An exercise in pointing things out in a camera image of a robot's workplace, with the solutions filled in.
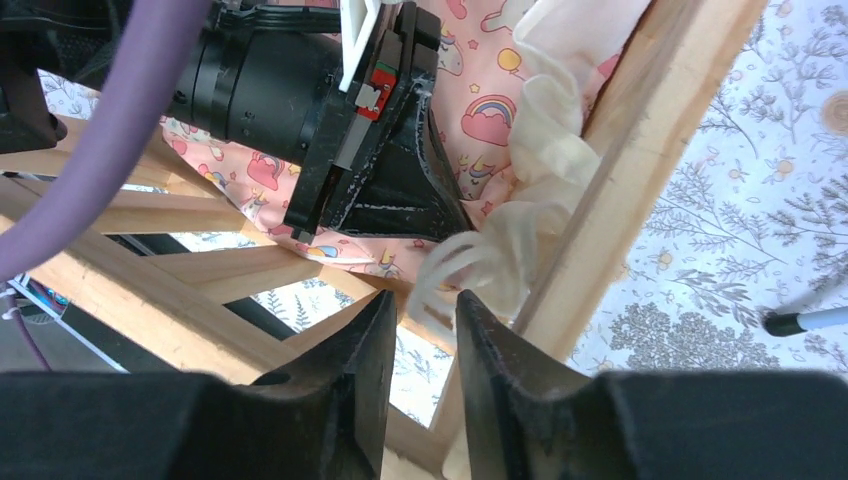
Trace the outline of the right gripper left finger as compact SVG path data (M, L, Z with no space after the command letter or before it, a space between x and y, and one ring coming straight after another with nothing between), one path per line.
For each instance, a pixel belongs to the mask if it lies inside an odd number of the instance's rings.
M249 385L188 372L19 372L1 378L5 479L376 479L396 305Z

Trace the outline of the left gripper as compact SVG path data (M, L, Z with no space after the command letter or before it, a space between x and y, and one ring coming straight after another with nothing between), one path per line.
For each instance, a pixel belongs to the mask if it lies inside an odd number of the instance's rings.
M411 2L362 10L213 5L172 100L175 119L256 150L268 190L290 162L291 237L322 230L440 242L470 231L431 110L441 22Z

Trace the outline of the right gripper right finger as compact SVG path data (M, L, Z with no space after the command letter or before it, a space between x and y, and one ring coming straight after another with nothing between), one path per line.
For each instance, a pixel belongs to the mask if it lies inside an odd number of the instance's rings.
M457 360L475 479L843 479L847 384L811 371L588 378L470 291Z

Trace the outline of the wooden pet bed frame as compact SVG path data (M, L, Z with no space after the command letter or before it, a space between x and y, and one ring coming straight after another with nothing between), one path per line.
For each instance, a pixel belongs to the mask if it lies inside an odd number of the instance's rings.
M525 303L518 332L556 357L589 322L756 23L760 1L654 1L633 31L584 131L601 164ZM201 383L244 383L349 327L377 283L339 274L360 299L279 341L225 308L311 278L321 265L266 244L138 257L88 231L36 279L168 361L168 374L18 372L1 378L11 450L4 478L154 479L190 437L179 416Z

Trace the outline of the pink patterned bed cushion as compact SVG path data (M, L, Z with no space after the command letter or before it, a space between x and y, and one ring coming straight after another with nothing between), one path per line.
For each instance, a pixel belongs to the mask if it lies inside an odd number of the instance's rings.
M321 264L413 284L416 320L452 317L469 289L514 316L600 159L585 117L647 10L644 1L427 1L442 21L432 97L438 132L473 228L442 243L321 231L293 240L283 216L300 170L196 126L164 140L269 239Z

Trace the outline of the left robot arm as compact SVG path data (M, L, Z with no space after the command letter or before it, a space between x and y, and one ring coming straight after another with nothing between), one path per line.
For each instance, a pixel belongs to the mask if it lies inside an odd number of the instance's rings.
M412 2L5 1L1 150L69 127L41 72L101 102L48 194L1 237L1 275L39 266L105 210L160 116L199 175L270 237L437 242L471 229L431 97L440 20Z

